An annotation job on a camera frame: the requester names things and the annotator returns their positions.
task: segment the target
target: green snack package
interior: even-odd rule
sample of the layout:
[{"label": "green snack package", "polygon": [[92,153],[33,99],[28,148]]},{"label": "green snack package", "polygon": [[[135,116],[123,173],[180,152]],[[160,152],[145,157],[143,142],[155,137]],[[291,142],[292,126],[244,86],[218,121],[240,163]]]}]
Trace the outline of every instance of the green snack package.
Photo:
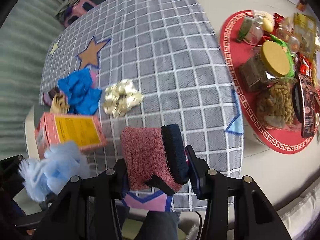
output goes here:
[{"label": "green snack package", "polygon": [[294,77],[295,76],[295,71],[294,71],[294,64],[293,64],[293,60],[290,54],[290,50],[288,45],[281,39],[277,38],[276,36],[273,36],[272,34],[270,34],[270,40],[279,44],[282,48],[284,48],[284,52],[287,55],[287,58],[289,60],[290,63],[290,70],[287,73],[287,75],[285,75],[286,77]]}]

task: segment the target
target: jeans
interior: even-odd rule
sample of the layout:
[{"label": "jeans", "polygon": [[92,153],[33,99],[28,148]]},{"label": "jeans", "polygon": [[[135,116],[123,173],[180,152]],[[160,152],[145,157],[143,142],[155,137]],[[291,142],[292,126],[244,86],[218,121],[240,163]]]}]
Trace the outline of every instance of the jeans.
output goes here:
[{"label": "jeans", "polygon": [[[129,208],[117,206],[120,227],[129,213]],[[178,240],[178,223],[180,212],[149,211],[135,240]],[[91,238],[95,239],[91,228]]]}]

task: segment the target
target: metal screw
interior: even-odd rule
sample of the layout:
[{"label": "metal screw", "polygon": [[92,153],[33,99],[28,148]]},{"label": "metal screw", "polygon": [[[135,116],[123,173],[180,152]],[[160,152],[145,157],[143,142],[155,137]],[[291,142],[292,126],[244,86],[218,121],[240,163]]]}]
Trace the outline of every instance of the metal screw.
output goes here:
[{"label": "metal screw", "polygon": [[252,182],[252,178],[251,178],[250,176],[245,176],[245,177],[243,178],[243,180],[244,180],[245,182],[247,182],[247,183]]},{"label": "metal screw", "polygon": [[107,175],[113,175],[113,174],[115,174],[115,172],[116,172],[116,171],[115,171],[114,169],[107,169],[107,170],[106,170],[106,174],[107,174]]},{"label": "metal screw", "polygon": [[208,174],[211,175],[211,176],[214,176],[217,174],[217,171],[215,169],[209,169],[208,170]]},{"label": "metal screw", "polygon": [[79,180],[79,177],[78,176],[73,176],[71,177],[71,182],[77,182]]}]

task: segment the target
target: floor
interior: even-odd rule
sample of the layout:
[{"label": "floor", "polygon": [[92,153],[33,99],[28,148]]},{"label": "floor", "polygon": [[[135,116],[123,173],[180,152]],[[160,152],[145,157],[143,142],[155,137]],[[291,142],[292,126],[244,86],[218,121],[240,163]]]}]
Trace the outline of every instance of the floor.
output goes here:
[{"label": "floor", "polygon": [[[218,36],[225,19],[240,10],[264,10],[271,14],[277,12],[283,16],[292,15],[297,11],[295,5],[288,0],[198,0],[198,2],[207,12]],[[315,177],[319,176],[320,147],[316,136],[310,145],[300,153],[283,155],[259,144],[253,137],[252,129],[246,123],[244,128],[244,158],[241,177],[252,176],[276,209],[280,209],[297,197]],[[30,202],[24,202],[23,204],[22,208],[27,214],[33,213],[33,210],[36,211],[35,203],[31,205]],[[233,221],[233,213],[233,206],[231,206],[229,208],[230,222]],[[199,220],[194,212],[184,212],[180,218],[185,231],[193,224],[198,224]]]}]

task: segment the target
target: orange star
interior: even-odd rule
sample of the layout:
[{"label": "orange star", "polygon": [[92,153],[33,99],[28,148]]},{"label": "orange star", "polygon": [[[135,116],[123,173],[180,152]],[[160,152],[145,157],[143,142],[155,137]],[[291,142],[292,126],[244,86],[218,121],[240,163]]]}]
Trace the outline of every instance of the orange star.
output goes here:
[{"label": "orange star", "polygon": [[87,48],[78,54],[81,64],[79,70],[85,68],[87,65],[95,66],[99,68],[99,55],[100,50],[111,41],[108,39],[106,41],[101,41],[96,43],[95,37],[93,36]]}]

